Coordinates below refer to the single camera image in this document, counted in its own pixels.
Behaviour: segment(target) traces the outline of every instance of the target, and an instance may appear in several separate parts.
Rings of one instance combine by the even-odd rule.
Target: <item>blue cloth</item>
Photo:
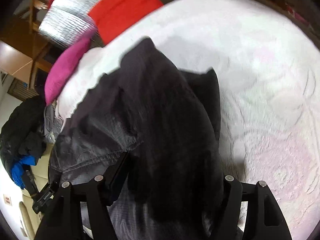
[[[14,183],[16,185],[18,185],[21,189],[24,189],[24,183],[21,179],[21,176],[24,173],[24,169],[22,168],[22,164],[27,164],[27,165],[36,165],[36,158],[34,158],[33,156],[26,156],[24,158],[22,158],[21,160],[19,160],[18,162],[16,162],[12,168],[11,168],[11,175],[12,175],[12,179],[14,181]]]

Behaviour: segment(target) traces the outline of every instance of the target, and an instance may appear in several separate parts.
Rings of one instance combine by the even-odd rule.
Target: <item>metal screw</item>
[[[69,181],[65,181],[64,183],[61,184],[61,186],[63,188],[69,187],[70,186],[70,182]]]
[[[260,180],[260,181],[259,181],[259,185],[260,185],[261,187],[265,187],[265,186],[267,185],[267,183],[266,183],[264,180]]]
[[[103,180],[103,176],[102,175],[97,175],[94,177],[95,181],[102,181]]]
[[[226,179],[227,181],[233,181],[235,178],[232,177],[231,175],[227,175],[227,176],[225,177],[225,179]]]

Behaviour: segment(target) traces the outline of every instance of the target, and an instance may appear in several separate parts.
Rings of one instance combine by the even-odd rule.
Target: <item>magenta cushion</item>
[[[44,85],[45,101],[51,104],[61,93],[83,54],[90,47],[90,39],[83,38],[66,49],[52,66]]]

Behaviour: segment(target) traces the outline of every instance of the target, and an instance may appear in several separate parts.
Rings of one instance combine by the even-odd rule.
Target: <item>white bedspread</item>
[[[265,180],[292,239],[305,240],[320,219],[320,53],[313,43],[251,0],[176,0],[86,53],[59,97],[60,115],[70,117],[143,36],[179,69],[215,69],[225,173]]]

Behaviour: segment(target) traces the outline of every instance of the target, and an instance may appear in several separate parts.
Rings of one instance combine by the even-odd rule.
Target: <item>bed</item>
[[[72,115],[103,73],[142,37],[179,69],[217,73],[225,174],[265,180],[293,240],[320,220],[320,53],[286,17],[252,0],[176,0],[104,48],[89,50],[58,98]],[[245,203],[239,226],[245,222]]]

